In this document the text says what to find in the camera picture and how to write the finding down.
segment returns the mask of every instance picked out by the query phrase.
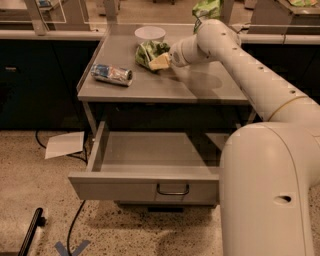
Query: white sheet of paper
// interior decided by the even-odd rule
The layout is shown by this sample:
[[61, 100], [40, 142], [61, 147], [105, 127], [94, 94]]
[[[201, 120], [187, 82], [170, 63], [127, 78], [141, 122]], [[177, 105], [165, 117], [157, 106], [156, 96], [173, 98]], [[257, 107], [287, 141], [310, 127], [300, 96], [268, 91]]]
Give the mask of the white sheet of paper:
[[47, 144], [45, 159], [81, 152], [84, 132], [72, 132], [51, 137]]

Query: crumpled bag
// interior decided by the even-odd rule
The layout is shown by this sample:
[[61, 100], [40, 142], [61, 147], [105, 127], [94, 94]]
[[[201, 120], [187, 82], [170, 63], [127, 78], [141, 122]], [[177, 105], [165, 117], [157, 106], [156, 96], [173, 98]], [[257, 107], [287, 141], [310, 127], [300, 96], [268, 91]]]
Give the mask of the crumpled bag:
[[169, 50], [170, 46], [167, 43], [152, 40], [145, 41], [138, 46], [135, 60], [138, 64], [153, 71], [151, 70], [149, 63], [161, 54], [169, 52]]
[[317, 0], [288, 0], [289, 3], [296, 7], [308, 7], [318, 3]]
[[192, 15], [197, 18], [194, 32], [204, 19], [219, 19], [221, 16], [223, 0], [201, 0], [192, 8]]

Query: drawer handle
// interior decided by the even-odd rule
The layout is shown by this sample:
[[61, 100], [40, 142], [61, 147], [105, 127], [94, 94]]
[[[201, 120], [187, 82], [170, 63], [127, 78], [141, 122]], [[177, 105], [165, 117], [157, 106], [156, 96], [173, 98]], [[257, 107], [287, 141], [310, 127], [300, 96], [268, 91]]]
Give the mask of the drawer handle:
[[160, 184], [157, 184], [157, 192], [164, 196], [184, 196], [189, 194], [189, 191], [189, 184], [186, 185], [186, 189], [183, 192], [164, 192], [160, 190]]

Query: soda can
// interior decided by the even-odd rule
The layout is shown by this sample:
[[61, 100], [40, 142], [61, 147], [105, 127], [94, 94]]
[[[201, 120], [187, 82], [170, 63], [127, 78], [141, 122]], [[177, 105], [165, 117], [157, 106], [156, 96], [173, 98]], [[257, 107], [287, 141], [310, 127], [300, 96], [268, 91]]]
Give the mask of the soda can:
[[130, 86], [132, 83], [132, 71], [130, 69], [114, 67], [111, 65], [93, 64], [91, 75], [99, 81]]

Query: black cabinet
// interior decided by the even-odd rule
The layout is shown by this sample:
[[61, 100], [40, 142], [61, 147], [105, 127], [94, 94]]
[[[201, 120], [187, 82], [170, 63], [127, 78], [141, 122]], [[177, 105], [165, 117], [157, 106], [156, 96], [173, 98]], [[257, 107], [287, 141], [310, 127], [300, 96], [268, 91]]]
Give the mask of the black cabinet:
[[0, 129], [83, 129], [76, 85], [98, 41], [0, 40]]

